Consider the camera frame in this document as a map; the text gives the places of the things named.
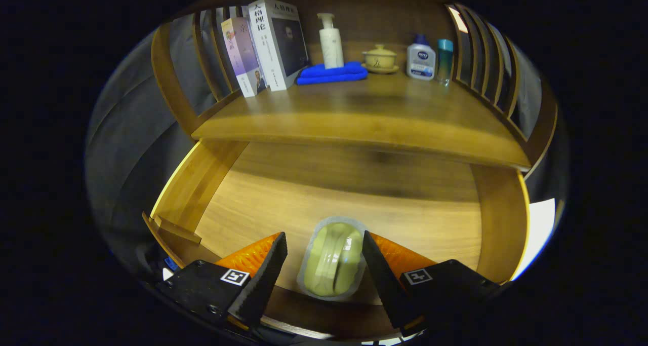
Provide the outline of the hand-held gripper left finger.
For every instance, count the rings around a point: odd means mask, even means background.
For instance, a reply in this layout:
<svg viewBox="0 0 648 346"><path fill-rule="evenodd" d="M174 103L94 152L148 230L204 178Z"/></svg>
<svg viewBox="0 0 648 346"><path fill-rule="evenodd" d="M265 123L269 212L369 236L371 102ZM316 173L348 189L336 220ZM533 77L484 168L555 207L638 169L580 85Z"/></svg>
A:
<svg viewBox="0 0 648 346"><path fill-rule="evenodd" d="M209 325L231 323L250 330L261 323L287 255L286 235L279 232L269 236L268 251L254 274L196 260L155 288L164 299Z"/></svg>

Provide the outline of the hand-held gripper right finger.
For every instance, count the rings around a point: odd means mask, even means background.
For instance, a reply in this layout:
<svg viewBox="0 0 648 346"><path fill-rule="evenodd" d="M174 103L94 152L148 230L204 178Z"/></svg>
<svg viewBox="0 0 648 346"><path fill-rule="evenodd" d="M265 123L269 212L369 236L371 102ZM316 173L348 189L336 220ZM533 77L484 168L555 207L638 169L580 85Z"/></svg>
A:
<svg viewBox="0 0 648 346"><path fill-rule="evenodd" d="M455 327L503 291L458 260L433 261L370 231L362 255L391 325L404 336Z"/></svg>

